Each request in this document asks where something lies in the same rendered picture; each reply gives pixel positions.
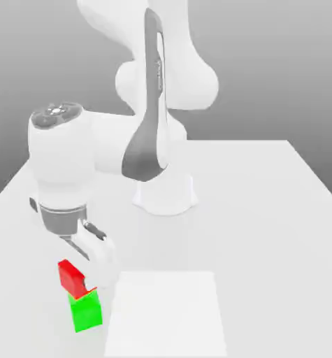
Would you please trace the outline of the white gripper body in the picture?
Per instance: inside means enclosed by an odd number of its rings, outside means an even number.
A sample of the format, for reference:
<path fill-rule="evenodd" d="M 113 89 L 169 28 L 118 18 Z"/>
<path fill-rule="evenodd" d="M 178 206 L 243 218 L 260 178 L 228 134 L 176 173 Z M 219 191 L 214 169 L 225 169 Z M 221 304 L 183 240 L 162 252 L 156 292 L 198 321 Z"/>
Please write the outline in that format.
<path fill-rule="evenodd" d="M 60 236 L 60 241 L 65 258 L 84 275 L 87 289 L 107 289 L 117 282 L 119 265 L 112 241 L 95 235 Z"/>

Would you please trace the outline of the small red cube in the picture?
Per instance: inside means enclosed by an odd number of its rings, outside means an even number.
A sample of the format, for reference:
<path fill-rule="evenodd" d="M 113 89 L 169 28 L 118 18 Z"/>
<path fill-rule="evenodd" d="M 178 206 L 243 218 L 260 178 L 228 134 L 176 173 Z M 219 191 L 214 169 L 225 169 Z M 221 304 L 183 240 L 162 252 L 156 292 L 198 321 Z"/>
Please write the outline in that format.
<path fill-rule="evenodd" d="M 96 290 L 96 287 L 87 289 L 85 276 L 72 263 L 63 259 L 58 263 L 59 279 L 62 287 L 76 300 Z"/>

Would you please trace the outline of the small green cube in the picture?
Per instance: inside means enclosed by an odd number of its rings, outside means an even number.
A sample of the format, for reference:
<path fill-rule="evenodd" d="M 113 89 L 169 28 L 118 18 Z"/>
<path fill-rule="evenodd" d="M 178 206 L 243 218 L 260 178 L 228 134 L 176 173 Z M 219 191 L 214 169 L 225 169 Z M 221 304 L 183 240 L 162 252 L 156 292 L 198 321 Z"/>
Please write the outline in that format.
<path fill-rule="evenodd" d="M 79 299 L 75 299 L 71 294 L 68 294 L 68 302 L 76 333 L 103 324 L 101 302 L 96 289 Z"/>

